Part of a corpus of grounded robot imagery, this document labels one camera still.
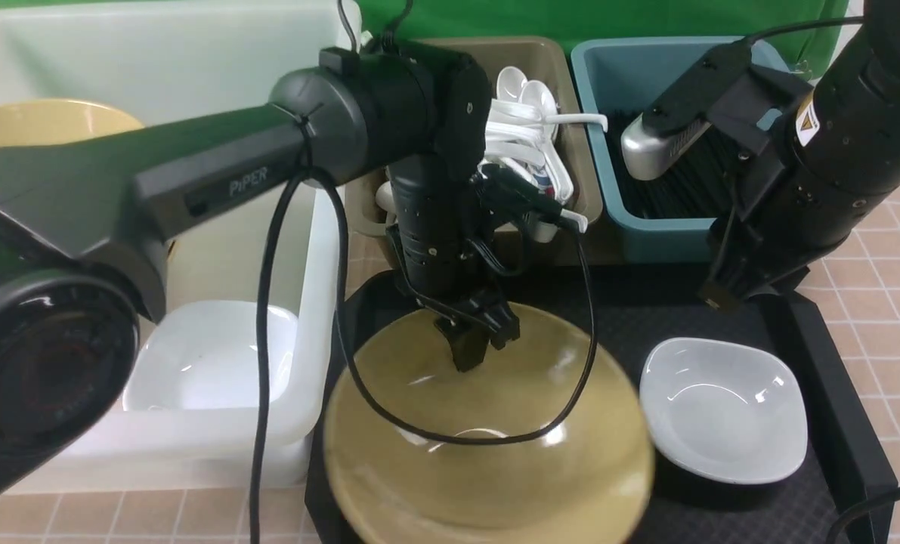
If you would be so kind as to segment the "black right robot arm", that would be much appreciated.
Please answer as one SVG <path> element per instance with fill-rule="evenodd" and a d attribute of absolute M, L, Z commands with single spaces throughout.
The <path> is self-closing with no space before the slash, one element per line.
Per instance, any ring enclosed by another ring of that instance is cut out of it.
<path fill-rule="evenodd" d="M 757 42 L 844 24 L 858 32 L 816 84 L 753 61 Z M 900 187 L 900 1 L 712 46 L 618 147 L 632 178 L 654 181 L 709 131 L 733 139 L 740 156 L 725 175 L 730 208 L 711 227 L 699 296 L 733 312 L 839 248 Z"/>

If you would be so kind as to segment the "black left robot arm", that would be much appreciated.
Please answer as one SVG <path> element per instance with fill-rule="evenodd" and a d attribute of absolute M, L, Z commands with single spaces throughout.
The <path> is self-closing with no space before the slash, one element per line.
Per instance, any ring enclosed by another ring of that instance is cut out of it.
<path fill-rule="evenodd" d="M 322 49 L 242 108 L 75 144 L 0 147 L 0 495 L 101 420 L 139 320 L 166 314 L 166 246 L 284 186 L 421 165 L 412 210 L 473 219 L 493 88 L 424 42 Z"/>

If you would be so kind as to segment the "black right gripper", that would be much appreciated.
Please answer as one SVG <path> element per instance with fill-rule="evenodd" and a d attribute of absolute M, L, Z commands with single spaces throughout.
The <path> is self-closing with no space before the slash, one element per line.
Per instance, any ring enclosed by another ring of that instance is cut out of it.
<path fill-rule="evenodd" d="M 733 312 L 757 294 L 790 292 L 808 274 L 813 251 L 761 236 L 732 206 L 713 221 L 707 241 L 711 264 L 698 296 L 719 312 Z"/>

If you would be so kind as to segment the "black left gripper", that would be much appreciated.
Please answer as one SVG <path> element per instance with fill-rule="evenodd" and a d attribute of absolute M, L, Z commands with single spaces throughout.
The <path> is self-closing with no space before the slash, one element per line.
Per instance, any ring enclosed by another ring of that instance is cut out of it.
<path fill-rule="evenodd" d="M 520 320 L 472 241 L 487 234 L 471 175 L 445 162 L 396 162 L 388 182 L 397 207 L 406 285 L 447 331 L 457 372 L 520 338 Z"/>

